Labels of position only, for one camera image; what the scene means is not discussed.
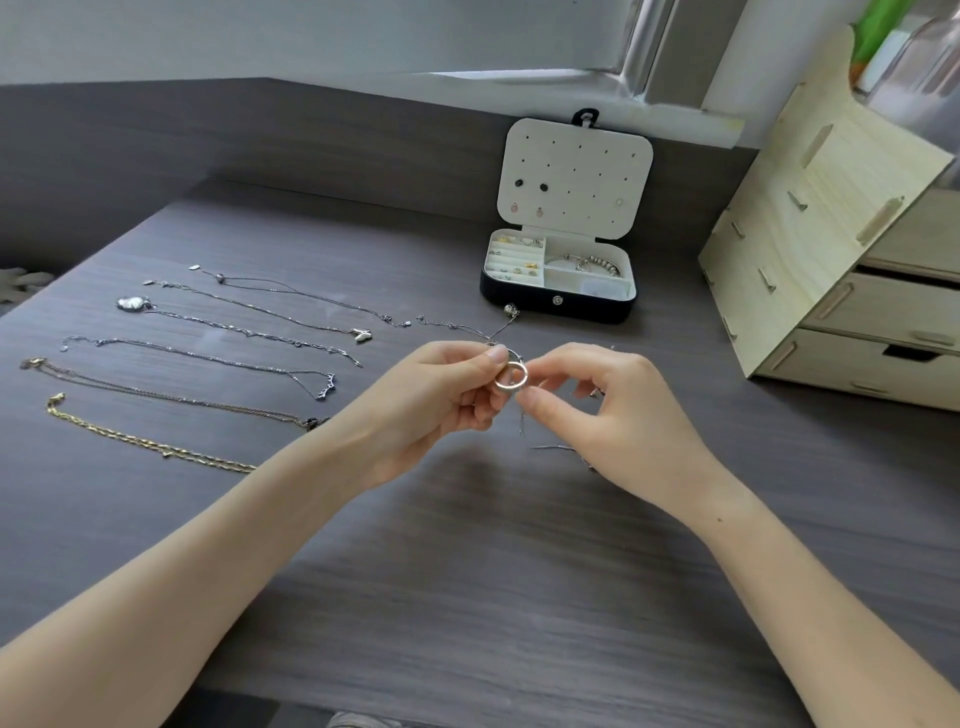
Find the white wall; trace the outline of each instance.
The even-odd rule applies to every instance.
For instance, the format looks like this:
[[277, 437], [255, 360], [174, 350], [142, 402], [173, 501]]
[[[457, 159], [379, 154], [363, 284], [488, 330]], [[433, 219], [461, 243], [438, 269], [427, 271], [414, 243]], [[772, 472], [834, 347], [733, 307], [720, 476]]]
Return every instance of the white wall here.
[[760, 148], [820, 42], [869, 0], [750, 0], [704, 102], [746, 121], [739, 146]]
[[613, 68], [639, 0], [0, 0], [0, 83]]

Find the jewelry box compartment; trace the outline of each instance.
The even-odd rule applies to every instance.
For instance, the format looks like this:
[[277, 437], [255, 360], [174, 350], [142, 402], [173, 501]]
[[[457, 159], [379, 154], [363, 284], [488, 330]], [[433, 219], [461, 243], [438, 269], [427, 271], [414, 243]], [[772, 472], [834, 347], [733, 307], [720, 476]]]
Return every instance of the jewelry box compartment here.
[[636, 300], [626, 251], [553, 231], [495, 231], [480, 291], [498, 305], [603, 324], [622, 323]]

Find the finger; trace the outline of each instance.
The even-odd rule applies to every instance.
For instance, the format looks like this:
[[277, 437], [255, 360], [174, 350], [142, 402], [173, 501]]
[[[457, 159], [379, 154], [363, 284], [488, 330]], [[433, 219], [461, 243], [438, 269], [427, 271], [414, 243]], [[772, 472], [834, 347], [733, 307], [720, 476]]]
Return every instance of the finger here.
[[475, 391], [476, 396], [473, 400], [473, 411], [476, 414], [477, 420], [492, 420], [493, 415], [496, 414], [496, 410], [493, 409], [490, 401], [490, 390], [482, 388]]
[[590, 380], [607, 389], [607, 377], [625, 354], [612, 352], [592, 344], [564, 344], [540, 358], [527, 362], [527, 371], [533, 380], [567, 376], [581, 381]]
[[521, 390], [516, 401], [534, 420], [574, 447], [578, 435], [586, 435], [596, 419], [539, 387]]
[[573, 396], [582, 400], [584, 397], [589, 397], [594, 389], [596, 389], [596, 386], [592, 381], [580, 381], [577, 382], [577, 388], [573, 390]]
[[458, 364], [490, 349], [479, 341], [434, 341], [411, 354], [421, 364]]
[[493, 385], [493, 389], [488, 387], [487, 391], [490, 392], [491, 407], [497, 412], [507, 406], [507, 402], [510, 401], [510, 393], [497, 389], [495, 385]]
[[509, 353], [502, 344], [484, 347], [482, 353], [457, 364], [443, 366], [444, 377], [455, 394], [460, 395], [471, 389], [479, 389], [490, 384], [503, 370]]
[[474, 407], [461, 407], [457, 413], [456, 432], [462, 432], [465, 429], [476, 429], [480, 424]]
[[569, 378], [567, 375], [549, 376], [540, 383], [540, 389], [545, 389], [547, 392], [556, 392], [564, 386]]

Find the gray desk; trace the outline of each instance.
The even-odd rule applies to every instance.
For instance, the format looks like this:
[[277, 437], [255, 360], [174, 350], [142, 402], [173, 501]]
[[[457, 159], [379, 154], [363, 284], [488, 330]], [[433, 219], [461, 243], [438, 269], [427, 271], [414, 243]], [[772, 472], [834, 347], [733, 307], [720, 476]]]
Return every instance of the gray desk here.
[[[260, 462], [291, 425], [114, 396], [17, 370], [29, 355], [160, 390], [330, 414], [416, 345], [452, 332], [272, 294], [253, 303], [375, 338], [340, 357], [113, 307], [144, 279], [211, 288], [192, 263], [281, 279], [398, 318], [493, 329], [474, 223], [239, 184], [162, 210], [0, 320], [0, 640], [194, 516], [238, 476], [111, 442], [44, 412]], [[960, 682], [960, 418], [742, 379], [690, 251], [632, 250], [630, 321], [524, 315], [527, 357], [578, 339], [654, 359], [708, 444], [846, 584]], [[170, 290], [155, 301], [261, 330], [341, 342]], [[129, 336], [246, 361], [332, 368], [313, 404], [278, 376], [114, 347]], [[256, 600], [201, 684], [467, 727], [806, 725], [803, 708], [709, 555], [681, 527], [588, 472], [516, 406], [451, 437], [415, 472], [352, 503]]]

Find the ring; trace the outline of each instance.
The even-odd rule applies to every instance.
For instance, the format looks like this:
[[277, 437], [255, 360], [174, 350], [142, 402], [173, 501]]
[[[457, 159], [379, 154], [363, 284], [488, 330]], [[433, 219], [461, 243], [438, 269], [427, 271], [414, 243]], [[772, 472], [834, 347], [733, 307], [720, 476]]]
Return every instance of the ring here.
[[519, 369], [520, 371], [522, 371], [522, 372], [523, 372], [523, 379], [521, 379], [519, 382], [516, 382], [516, 383], [513, 383], [513, 384], [504, 384], [504, 383], [502, 383], [499, 379], [494, 379], [494, 380], [493, 380], [493, 383], [496, 384], [497, 389], [500, 389], [500, 390], [502, 390], [503, 392], [515, 392], [517, 389], [519, 389], [519, 388], [522, 387], [524, 384], [526, 384], [526, 383], [527, 383], [527, 379], [530, 378], [530, 373], [527, 371], [527, 367], [526, 367], [526, 365], [525, 365], [522, 361], [508, 361], [508, 362], [507, 362], [507, 366], [504, 367], [502, 371], [505, 372], [505, 371], [507, 371], [507, 370], [509, 370], [509, 369], [511, 369], [511, 368], [513, 368], [513, 369]]

